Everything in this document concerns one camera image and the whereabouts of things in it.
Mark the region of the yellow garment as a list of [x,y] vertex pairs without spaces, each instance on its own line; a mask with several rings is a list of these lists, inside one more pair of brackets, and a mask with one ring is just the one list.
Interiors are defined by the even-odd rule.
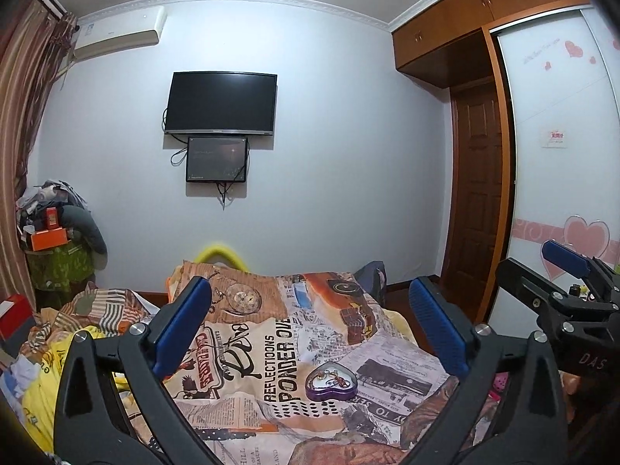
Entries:
[[53,427],[57,397],[71,341],[75,332],[53,332],[45,341],[38,362],[40,372],[25,391],[22,413],[25,429],[36,444],[47,453],[53,453]]

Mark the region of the green patterned storage bin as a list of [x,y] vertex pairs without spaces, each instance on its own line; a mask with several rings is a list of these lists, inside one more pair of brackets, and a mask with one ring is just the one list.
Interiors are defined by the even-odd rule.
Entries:
[[93,256],[86,244],[74,243],[25,253],[31,283],[36,290],[68,293],[75,283],[95,274]]

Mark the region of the large black wall television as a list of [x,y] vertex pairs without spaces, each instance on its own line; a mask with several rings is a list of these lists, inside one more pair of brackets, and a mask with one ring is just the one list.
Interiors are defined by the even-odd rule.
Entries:
[[270,136],[276,124],[277,75],[177,71],[164,115],[167,134]]

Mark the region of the red box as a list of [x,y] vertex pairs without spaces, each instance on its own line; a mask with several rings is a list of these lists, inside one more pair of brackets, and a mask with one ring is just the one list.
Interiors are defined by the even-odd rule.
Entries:
[[8,341],[20,330],[34,324],[34,315],[31,304],[23,295],[14,294],[0,303],[0,336]]

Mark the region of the wooden overhead cabinet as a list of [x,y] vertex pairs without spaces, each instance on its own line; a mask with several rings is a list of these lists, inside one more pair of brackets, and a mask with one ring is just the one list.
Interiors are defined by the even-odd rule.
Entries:
[[493,74],[482,28],[568,0],[440,0],[393,31],[396,71],[438,88]]

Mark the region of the small black wall monitor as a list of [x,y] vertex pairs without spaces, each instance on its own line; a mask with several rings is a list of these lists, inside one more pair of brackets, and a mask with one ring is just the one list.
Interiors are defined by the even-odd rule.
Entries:
[[186,182],[244,183],[248,153],[245,136],[191,136],[187,144]]

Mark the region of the purple heart-shaped tin box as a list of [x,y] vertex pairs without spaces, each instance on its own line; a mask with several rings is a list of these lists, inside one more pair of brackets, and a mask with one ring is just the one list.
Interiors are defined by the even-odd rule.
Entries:
[[357,394],[357,378],[347,367],[326,362],[307,376],[305,391],[307,398],[314,402],[349,401]]

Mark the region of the white air conditioner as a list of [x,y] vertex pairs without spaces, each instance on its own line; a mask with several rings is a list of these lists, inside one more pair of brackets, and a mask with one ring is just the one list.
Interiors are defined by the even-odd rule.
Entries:
[[132,10],[80,25],[74,48],[76,61],[157,45],[167,18],[164,6]]

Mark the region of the newspaper print patchwork blanket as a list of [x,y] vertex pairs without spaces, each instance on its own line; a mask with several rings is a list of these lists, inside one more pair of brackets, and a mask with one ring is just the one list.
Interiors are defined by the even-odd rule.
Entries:
[[[184,262],[169,295],[195,276],[208,280],[212,304],[164,385],[225,464],[400,463],[457,388],[349,273]],[[356,376],[353,399],[307,398],[307,376],[326,362]]]

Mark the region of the brown wooden door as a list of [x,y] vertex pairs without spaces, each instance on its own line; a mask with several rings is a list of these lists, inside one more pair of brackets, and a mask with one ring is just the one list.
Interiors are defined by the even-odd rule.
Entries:
[[483,302],[495,249],[501,201],[501,128],[492,81],[451,93],[453,185],[440,287],[473,320]]

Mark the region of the orange box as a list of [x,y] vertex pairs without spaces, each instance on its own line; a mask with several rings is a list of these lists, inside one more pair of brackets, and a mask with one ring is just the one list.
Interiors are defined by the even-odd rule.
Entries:
[[64,228],[34,232],[31,236],[31,248],[35,251],[45,251],[68,243],[67,232]]

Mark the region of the dark blue pillow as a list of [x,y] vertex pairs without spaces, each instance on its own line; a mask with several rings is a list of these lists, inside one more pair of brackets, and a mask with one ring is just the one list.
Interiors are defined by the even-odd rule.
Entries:
[[354,273],[354,278],[362,289],[381,307],[386,304],[387,275],[385,264],[380,260],[368,262]]

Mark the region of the striped brown curtain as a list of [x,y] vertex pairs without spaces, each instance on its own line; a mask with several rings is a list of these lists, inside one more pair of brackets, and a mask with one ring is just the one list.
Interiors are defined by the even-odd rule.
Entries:
[[42,115],[71,49],[76,17],[58,18],[40,1],[23,0],[1,31],[1,296],[36,306],[19,246],[17,199],[26,189],[28,159]]

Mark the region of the pink croc shoe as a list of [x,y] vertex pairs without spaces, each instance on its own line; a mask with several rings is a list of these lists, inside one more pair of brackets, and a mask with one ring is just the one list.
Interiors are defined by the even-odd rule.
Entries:
[[508,373],[498,373],[495,375],[490,390],[490,396],[494,400],[499,401],[501,399],[503,393],[505,392],[506,384],[508,384],[509,376],[510,375]]

